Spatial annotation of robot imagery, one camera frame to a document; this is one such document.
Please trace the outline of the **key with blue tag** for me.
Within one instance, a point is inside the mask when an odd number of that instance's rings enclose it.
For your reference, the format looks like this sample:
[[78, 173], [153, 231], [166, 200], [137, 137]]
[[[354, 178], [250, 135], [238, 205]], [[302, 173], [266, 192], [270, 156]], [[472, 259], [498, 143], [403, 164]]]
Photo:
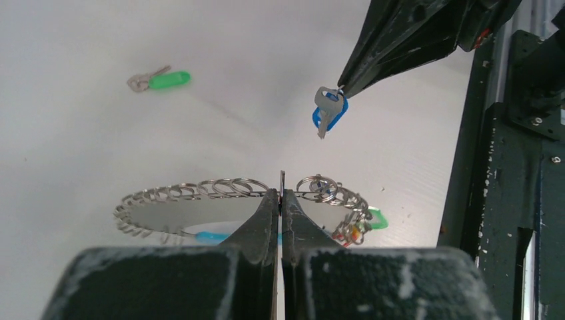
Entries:
[[348, 110], [348, 101], [341, 89], [320, 87], [314, 96], [314, 104], [316, 109], [312, 113], [312, 122], [318, 130], [318, 137], [324, 139]]

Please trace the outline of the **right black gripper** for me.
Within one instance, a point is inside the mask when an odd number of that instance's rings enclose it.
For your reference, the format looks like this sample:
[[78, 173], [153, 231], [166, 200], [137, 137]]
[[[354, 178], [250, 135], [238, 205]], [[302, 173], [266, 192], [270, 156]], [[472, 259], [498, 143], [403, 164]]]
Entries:
[[393, 75], [479, 48], [521, 0], [370, 2], [356, 45], [338, 80], [352, 98]]

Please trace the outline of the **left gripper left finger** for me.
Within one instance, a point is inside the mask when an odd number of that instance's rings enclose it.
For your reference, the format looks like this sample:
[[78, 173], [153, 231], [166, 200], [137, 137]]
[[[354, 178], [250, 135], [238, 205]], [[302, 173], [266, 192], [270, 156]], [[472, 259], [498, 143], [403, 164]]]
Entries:
[[275, 319], [279, 196], [215, 246], [94, 247], [63, 272], [44, 319]]

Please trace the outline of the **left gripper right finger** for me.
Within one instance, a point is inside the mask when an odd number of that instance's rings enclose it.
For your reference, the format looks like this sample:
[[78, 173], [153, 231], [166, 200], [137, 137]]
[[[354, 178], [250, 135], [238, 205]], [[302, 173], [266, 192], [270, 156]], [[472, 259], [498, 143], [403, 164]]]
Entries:
[[286, 319], [497, 319], [471, 258], [451, 247], [347, 249], [281, 199]]

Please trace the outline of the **green tagged key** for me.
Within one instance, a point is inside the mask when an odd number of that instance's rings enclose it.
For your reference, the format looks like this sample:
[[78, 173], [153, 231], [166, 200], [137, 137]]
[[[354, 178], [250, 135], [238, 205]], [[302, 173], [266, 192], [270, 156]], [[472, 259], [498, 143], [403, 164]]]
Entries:
[[372, 230], [381, 230], [388, 227], [388, 221], [380, 209], [376, 207], [369, 207], [368, 211], [372, 215], [372, 219], [368, 221]]

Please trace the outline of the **metal key organiser with rings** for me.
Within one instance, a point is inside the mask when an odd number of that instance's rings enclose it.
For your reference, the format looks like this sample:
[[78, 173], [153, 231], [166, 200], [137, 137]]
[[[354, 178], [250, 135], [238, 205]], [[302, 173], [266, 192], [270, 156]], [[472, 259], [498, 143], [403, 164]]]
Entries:
[[[163, 245], [216, 245], [257, 210], [269, 186], [251, 178], [209, 179], [143, 189], [114, 208], [117, 229], [132, 237], [159, 237]], [[366, 199], [320, 174], [301, 179], [293, 193], [306, 214], [344, 247], [362, 245], [374, 231]]]

